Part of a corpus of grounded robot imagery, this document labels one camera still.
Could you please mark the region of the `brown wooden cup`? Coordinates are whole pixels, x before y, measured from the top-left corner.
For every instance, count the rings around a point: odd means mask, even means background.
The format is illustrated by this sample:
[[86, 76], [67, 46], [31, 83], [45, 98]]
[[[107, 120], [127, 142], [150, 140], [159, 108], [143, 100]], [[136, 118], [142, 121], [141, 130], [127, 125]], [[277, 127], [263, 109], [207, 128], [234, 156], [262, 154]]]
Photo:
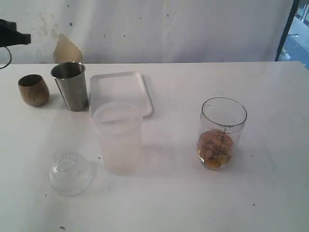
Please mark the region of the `brown wooden cup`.
[[50, 92], [41, 75], [23, 76], [18, 81], [18, 88], [23, 101], [30, 106], [40, 107], [49, 101]]

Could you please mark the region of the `stainless steel cup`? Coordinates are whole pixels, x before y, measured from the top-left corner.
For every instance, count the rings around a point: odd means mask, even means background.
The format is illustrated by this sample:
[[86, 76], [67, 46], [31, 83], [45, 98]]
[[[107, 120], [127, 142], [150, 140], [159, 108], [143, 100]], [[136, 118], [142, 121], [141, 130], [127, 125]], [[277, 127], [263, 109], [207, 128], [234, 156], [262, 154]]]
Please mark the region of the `stainless steel cup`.
[[85, 66], [79, 62], [63, 62], [51, 70], [68, 110], [79, 112], [88, 106]]

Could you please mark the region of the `clear plastic dome lid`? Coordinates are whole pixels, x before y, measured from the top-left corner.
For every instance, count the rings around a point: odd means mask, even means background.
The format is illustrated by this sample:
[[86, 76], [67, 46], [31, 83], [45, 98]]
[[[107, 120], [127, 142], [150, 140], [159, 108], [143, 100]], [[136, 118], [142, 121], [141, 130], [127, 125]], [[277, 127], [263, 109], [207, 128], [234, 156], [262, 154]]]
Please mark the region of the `clear plastic dome lid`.
[[54, 155], [49, 169], [49, 184], [59, 195], [78, 195], [91, 184], [92, 179], [92, 163], [81, 154], [60, 150]]

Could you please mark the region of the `clear measuring beaker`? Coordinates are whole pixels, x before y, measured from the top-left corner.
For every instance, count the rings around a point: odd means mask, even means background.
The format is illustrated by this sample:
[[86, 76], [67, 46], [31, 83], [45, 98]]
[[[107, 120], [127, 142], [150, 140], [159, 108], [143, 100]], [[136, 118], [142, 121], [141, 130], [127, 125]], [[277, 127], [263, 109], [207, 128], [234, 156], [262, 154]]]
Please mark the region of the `clear measuring beaker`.
[[210, 98], [206, 100], [201, 107], [198, 139], [201, 133], [206, 131], [217, 130], [228, 134], [234, 142], [232, 159], [245, 126], [247, 116], [248, 113], [245, 107], [236, 100], [226, 97]]

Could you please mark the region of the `white rectangular tray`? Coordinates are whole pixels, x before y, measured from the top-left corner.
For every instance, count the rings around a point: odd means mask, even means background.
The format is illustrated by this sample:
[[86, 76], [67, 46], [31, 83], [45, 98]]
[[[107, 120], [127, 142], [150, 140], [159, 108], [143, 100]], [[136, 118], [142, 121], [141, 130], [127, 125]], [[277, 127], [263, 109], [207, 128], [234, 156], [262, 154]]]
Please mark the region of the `white rectangular tray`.
[[139, 72], [94, 75], [89, 83], [89, 116], [106, 103], [129, 102], [143, 117], [151, 116], [154, 108], [143, 76]]

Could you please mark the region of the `translucent plastic container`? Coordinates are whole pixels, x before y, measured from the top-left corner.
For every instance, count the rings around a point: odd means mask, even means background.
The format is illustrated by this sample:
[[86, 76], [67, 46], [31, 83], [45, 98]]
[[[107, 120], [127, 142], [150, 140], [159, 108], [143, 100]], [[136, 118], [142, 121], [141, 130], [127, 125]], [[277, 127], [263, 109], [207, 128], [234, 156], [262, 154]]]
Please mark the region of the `translucent plastic container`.
[[91, 118], [106, 168], [116, 174], [137, 170], [142, 158], [142, 115], [127, 102], [110, 102], [96, 109]]

